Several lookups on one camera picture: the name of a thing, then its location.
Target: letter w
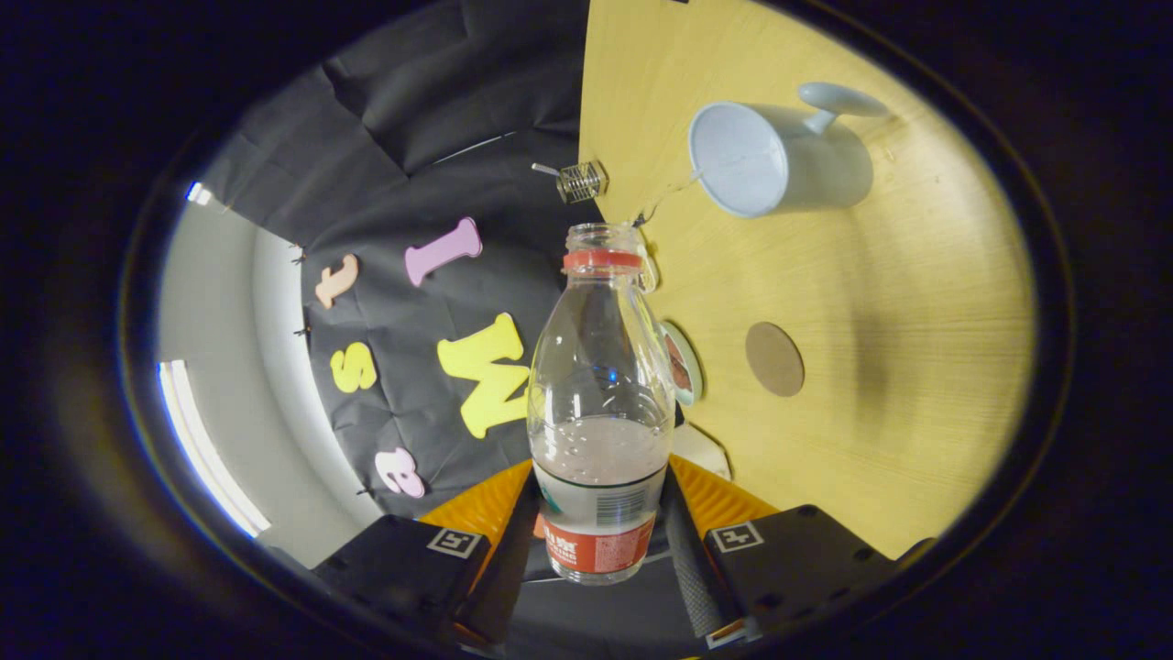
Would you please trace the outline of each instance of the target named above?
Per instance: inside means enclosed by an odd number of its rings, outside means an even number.
[[[504,358],[521,359],[521,338],[511,315],[499,313],[493,325],[463,340],[441,340],[436,354],[448,376],[477,381],[476,389],[460,407],[460,416],[473,437],[483,441],[489,427],[526,417],[526,393],[513,400],[509,395],[529,379],[529,368],[493,363]]]

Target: white mug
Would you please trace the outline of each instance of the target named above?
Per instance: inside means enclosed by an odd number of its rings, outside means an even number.
[[[826,82],[799,87],[820,108],[720,102],[697,111],[689,128],[694,176],[720,207],[740,217],[847,207],[872,189],[872,157],[840,114],[881,116],[872,96]]]

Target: white wall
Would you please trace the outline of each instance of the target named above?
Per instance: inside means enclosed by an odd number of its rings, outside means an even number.
[[[163,273],[157,358],[187,361],[212,443],[272,523],[257,540],[312,567],[380,512],[354,495],[362,487],[292,334],[300,266],[286,245],[215,199],[188,204]]]

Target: metal spring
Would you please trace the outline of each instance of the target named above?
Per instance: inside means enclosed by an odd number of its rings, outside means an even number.
[[[563,202],[585,202],[606,191],[606,172],[594,162],[562,168],[558,171],[557,188]]]

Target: bottle label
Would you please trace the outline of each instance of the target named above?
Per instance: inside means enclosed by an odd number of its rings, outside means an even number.
[[[647,553],[666,465],[613,487],[567,482],[537,463],[534,472],[545,499],[545,547],[558,564],[584,573],[612,573]]]

